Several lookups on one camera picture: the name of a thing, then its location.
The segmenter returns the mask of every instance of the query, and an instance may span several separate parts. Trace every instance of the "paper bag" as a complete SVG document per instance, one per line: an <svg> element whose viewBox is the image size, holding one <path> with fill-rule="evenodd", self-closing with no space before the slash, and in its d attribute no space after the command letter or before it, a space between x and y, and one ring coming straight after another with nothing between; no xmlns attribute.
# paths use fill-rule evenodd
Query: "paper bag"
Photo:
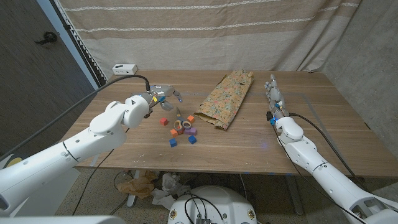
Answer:
<svg viewBox="0 0 398 224"><path fill-rule="evenodd" d="M194 115L226 130L235 118L253 80L253 73L244 70L225 75Z"/></svg>
<svg viewBox="0 0 398 224"><path fill-rule="evenodd" d="M155 188L152 181L156 178L156 174L152 171L140 171L137 179L118 184L118 190L122 193L130 193L144 199L150 196L150 193Z"/></svg>

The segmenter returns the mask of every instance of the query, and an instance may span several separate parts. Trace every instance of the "fabric backdrop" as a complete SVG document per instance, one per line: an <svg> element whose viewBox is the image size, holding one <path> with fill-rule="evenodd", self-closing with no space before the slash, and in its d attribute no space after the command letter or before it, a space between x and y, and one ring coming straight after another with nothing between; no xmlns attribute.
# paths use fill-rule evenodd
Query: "fabric backdrop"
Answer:
<svg viewBox="0 0 398 224"><path fill-rule="evenodd" d="M305 70L325 61L360 0L59 0L107 77L138 69Z"/></svg>

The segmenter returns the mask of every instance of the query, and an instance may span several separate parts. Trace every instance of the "wooden table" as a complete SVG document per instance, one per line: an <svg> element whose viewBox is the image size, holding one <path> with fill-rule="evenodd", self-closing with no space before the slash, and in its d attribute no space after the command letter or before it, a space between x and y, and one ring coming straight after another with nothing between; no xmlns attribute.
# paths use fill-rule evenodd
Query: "wooden table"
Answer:
<svg viewBox="0 0 398 224"><path fill-rule="evenodd" d="M193 114L200 103L231 71L138 71L153 84L173 85L183 97L178 103L183 116ZM398 177L398 162L366 126L354 109L322 73L307 72L254 72L254 82L234 121L227 131L196 118L197 143L190 144L187 135L176 137L178 146L171 148L170 130L175 110L164 111L160 106L136 129L127 133L127 141L102 163L103 168L133 170L167 170L179 172L227 172L245 174L296 174L293 165L278 145L275 132L266 120L268 101L264 84L275 74L278 86L285 96L287 110L301 114L319 127L326 129L344 159L358 176ZM90 121L102 113L108 103L124 100L131 93L145 90L144 82L129 78L117 82L90 103L66 133L65 138L88 127ZM159 119L170 123L161 126ZM322 136L308 123L294 118L303 127L305 135L318 147L320 154L344 174L348 171L334 155ZM102 153L97 166L108 153ZM90 167L93 158L79 167Z"/></svg>

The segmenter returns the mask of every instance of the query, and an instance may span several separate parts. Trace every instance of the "red block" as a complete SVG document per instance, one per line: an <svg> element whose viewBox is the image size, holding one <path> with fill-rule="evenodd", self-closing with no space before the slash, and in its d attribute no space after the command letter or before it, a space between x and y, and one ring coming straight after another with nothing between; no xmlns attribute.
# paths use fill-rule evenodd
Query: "red block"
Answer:
<svg viewBox="0 0 398 224"><path fill-rule="evenodd" d="M160 124L163 125L163 126L166 126L166 124L167 124L168 122L169 122L169 121L167 121L166 118L160 119Z"/></svg>
<svg viewBox="0 0 398 224"><path fill-rule="evenodd" d="M184 128L182 128L181 130L177 131L178 134L183 134L184 133Z"/></svg>

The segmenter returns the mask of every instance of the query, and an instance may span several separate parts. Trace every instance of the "orange block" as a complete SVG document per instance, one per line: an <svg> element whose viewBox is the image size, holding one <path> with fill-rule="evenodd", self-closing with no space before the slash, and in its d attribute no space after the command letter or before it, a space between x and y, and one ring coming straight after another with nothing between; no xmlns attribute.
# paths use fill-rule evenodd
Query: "orange block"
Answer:
<svg viewBox="0 0 398 224"><path fill-rule="evenodd" d="M175 129L171 129L170 133L172 134L173 137L177 137L178 136L178 132Z"/></svg>
<svg viewBox="0 0 398 224"><path fill-rule="evenodd" d="M192 124L192 123L195 121L195 118L194 118L192 115L190 115L190 116L187 118L187 120Z"/></svg>

